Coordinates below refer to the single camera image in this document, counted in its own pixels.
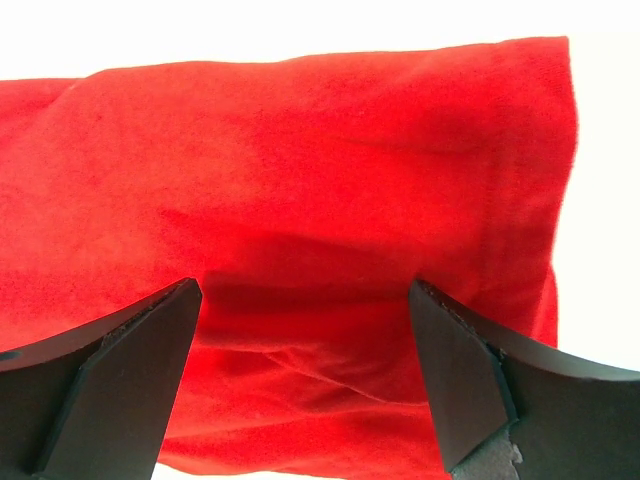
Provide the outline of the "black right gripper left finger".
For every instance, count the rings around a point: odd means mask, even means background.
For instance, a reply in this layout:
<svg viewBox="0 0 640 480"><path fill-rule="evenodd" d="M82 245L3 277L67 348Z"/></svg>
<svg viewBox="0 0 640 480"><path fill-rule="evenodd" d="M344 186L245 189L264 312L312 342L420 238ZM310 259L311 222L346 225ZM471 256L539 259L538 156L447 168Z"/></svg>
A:
<svg viewBox="0 0 640 480"><path fill-rule="evenodd" d="M2 352L2 478L151 478L201 302L197 281L185 278Z"/></svg>

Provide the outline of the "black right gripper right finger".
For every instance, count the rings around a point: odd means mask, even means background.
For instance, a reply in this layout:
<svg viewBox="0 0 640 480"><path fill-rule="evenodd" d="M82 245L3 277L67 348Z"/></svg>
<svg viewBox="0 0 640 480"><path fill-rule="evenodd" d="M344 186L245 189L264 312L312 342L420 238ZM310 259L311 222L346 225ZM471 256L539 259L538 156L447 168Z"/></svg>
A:
<svg viewBox="0 0 640 480"><path fill-rule="evenodd" d="M409 291L437 442L453 479L639 475L639 375L494 323L434 286Z"/></svg>

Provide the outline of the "red t-shirt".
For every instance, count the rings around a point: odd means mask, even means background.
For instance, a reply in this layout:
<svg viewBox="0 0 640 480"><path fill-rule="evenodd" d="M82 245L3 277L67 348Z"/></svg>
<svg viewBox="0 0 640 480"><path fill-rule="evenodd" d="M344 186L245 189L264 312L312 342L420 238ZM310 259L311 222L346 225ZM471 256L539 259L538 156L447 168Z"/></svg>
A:
<svg viewBox="0 0 640 480"><path fill-rule="evenodd" d="M552 345L569 42L188 62L1 85L1 346L184 277L160 460L441 479L408 291Z"/></svg>

